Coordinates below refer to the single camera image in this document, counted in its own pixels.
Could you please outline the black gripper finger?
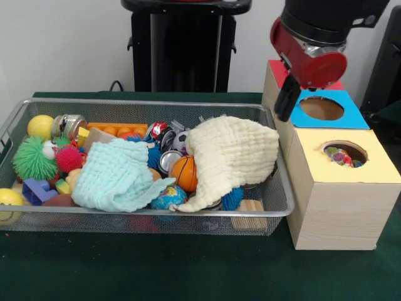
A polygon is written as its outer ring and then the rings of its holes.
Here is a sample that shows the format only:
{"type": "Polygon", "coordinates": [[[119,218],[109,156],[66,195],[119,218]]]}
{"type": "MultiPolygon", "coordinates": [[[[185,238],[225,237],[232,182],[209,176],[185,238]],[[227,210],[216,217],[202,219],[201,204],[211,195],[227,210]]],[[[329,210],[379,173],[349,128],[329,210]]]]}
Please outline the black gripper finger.
{"type": "Polygon", "coordinates": [[[287,122],[301,93],[301,87],[295,77],[289,74],[279,91],[274,104],[274,112],[278,119],[287,122]]]}

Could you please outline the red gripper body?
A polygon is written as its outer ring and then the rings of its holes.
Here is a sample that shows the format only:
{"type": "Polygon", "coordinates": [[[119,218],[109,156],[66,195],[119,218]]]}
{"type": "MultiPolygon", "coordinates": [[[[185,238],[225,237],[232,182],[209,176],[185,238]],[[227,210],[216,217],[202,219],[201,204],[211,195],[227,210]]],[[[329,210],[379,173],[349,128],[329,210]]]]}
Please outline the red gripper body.
{"type": "Polygon", "coordinates": [[[302,89],[325,89],[343,76],[347,59],[344,46],[316,46],[293,36],[277,18],[270,40],[285,69],[284,84],[294,83],[302,89]]]}

